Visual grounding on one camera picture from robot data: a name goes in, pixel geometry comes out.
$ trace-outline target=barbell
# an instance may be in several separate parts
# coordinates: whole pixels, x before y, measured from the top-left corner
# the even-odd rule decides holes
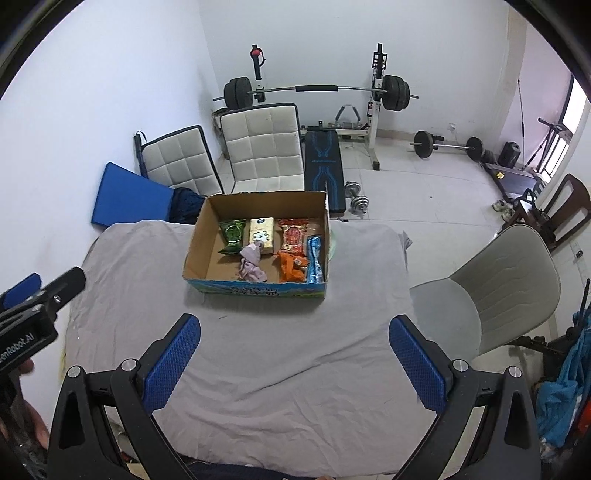
[[[230,80],[223,88],[223,97],[214,98],[213,101],[224,100],[229,110],[252,107],[252,95],[256,93],[285,92],[338,92],[339,90],[359,90],[361,92],[377,92],[382,94],[382,104],[386,110],[400,110],[408,107],[411,98],[418,98],[410,94],[408,83],[400,77],[385,75],[382,80],[382,88],[343,87],[339,85],[296,85],[294,87],[276,87],[253,90],[248,77],[239,77]]]
[[[466,154],[474,161],[480,161],[482,156],[484,155],[484,145],[482,144],[482,140],[478,137],[470,137],[466,142],[466,146],[462,145],[445,145],[434,143],[433,139],[443,141],[445,140],[443,137],[438,135],[431,135],[424,130],[419,130],[415,136],[414,141],[410,144],[414,147],[415,153],[421,158],[429,158],[434,150],[439,149],[439,147],[446,147],[446,148],[460,148],[461,150],[466,150]]]

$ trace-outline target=human hand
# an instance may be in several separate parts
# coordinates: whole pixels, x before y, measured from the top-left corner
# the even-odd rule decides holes
[[[34,368],[35,364],[33,363],[33,360],[28,359],[25,360],[20,367],[18,367],[18,370],[21,374],[29,374],[34,370]],[[49,448],[49,430],[47,430],[45,422],[43,422],[43,419],[41,418],[41,415],[39,415],[39,412],[35,410],[35,408],[29,402],[27,402],[26,400],[24,402],[27,411],[31,416],[33,426],[35,427],[35,436],[37,437],[37,441],[45,450],[47,450]],[[4,438],[8,440],[8,431],[2,420],[0,420],[0,432],[2,432]]]

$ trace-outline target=blue snack package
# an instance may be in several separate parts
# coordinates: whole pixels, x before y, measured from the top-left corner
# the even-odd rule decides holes
[[[308,283],[323,283],[324,275],[322,274],[322,266],[320,265],[320,246],[322,239],[319,235],[309,236],[306,240],[308,251],[308,273],[306,281]]]

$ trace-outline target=blue gripper pad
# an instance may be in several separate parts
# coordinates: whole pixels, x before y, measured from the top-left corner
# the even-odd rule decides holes
[[[449,358],[435,342],[425,339],[406,315],[390,321],[388,336],[423,406],[439,415],[453,385]]]
[[[0,311],[19,305],[40,289],[41,277],[36,273],[32,273],[0,296]]]
[[[197,317],[185,313],[161,340],[139,359],[138,392],[149,414],[164,408],[201,339]]]

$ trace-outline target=weight bench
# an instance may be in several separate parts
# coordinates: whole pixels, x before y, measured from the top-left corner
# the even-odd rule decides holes
[[[335,130],[310,131],[305,136],[306,190],[326,191],[329,212],[342,215],[347,209],[343,161],[340,156],[339,137]]]

